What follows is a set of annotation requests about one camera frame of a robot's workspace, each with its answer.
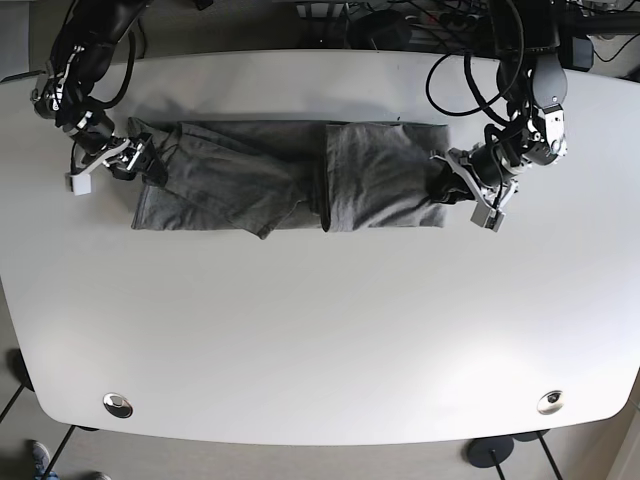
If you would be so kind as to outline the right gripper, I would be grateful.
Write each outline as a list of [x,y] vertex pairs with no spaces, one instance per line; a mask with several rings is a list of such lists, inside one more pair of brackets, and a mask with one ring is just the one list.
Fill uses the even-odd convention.
[[60,108],[55,120],[73,141],[72,174],[92,174],[104,166],[117,180],[132,181],[140,175],[146,184],[166,185],[168,172],[149,133],[116,136],[115,125],[104,110]]

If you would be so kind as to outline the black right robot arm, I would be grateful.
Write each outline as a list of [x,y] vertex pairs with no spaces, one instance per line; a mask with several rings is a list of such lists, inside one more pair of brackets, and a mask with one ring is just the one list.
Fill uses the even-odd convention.
[[[136,37],[131,27],[149,5],[139,0],[74,1],[32,90],[36,114],[54,121],[73,141],[66,182],[76,195],[91,192],[91,173],[101,166],[118,180],[132,181],[140,176],[148,184],[166,185],[167,169],[151,135],[118,137],[107,115],[129,87],[136,60]],[[129,53],[123,82],[113,99],[99,100],[91,92],[124,38]]]

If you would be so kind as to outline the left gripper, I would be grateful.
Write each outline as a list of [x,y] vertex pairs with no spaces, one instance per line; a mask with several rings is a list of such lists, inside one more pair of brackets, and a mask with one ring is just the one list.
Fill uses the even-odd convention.
[[473,200],[489,215],[501,215],[517,192],[519,175],[535,165],[551,165],[566,153],[562,106],[532,106],[515,112],[503,129],[486,125],[484,142],[470,150],[451,148],[433,154],[443,168],[429,193],[437,203]]

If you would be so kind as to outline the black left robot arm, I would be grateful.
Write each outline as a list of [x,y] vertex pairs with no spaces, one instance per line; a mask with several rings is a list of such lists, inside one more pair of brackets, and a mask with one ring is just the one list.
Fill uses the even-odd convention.
[[466,52],[463,71],[475,108],[434,107],[453,118],[485,114],[490,121],[484,141],[469,151],[450,149],[439,156],[444,166],[431,183],[430,196],[441,204],[474,200],[495,219],[519,175],[566,155],[563,102],[568,82],[559,60],[552,2],[491,1],[488,11],[499,60],[497,94],[490,99],[481,94],[472,74],[472,54]]

